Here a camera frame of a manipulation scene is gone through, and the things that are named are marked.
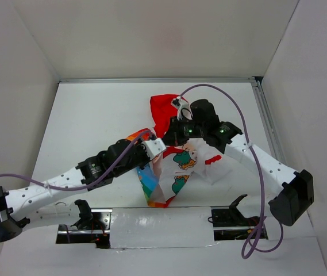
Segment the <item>rainbow white red kids jacket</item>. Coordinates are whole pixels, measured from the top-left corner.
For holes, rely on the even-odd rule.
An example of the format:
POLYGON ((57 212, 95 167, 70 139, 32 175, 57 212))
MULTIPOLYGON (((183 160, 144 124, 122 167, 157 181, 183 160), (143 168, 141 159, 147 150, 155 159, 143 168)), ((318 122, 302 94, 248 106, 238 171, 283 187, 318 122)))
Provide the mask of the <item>rainbow white red kids jacket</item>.
POLYGON ((166 208, 193 177, 214 184, 230 172, 225 157, 202 139, 191 139, 184 145, 168 146, 136 173, 147 201, 152 208, 166 208))

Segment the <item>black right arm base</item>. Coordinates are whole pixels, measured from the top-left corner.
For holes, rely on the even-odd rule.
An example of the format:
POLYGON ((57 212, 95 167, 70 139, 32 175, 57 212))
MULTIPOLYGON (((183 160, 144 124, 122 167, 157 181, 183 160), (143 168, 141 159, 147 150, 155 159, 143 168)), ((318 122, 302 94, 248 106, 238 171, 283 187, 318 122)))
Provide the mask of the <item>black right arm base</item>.
POLYGON ((213 225, 215 241, 245 240, 258 225, 259 217, 246 218, 237 208, 246 196, 239 196, 229 206, 211 208, 211 216, 207 220, 213 225))

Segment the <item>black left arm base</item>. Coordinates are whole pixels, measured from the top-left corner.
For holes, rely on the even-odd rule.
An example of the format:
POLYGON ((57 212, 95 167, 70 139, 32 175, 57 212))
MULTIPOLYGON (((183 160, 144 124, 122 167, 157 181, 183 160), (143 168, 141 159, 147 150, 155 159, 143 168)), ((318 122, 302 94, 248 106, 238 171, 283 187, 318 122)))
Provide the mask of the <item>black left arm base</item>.
POLYGON ((56 244, 94 244, 96 248, 110 248, 112 209, 91 208, 86 200, 76 200, 77 220, 60 224, 56 244))

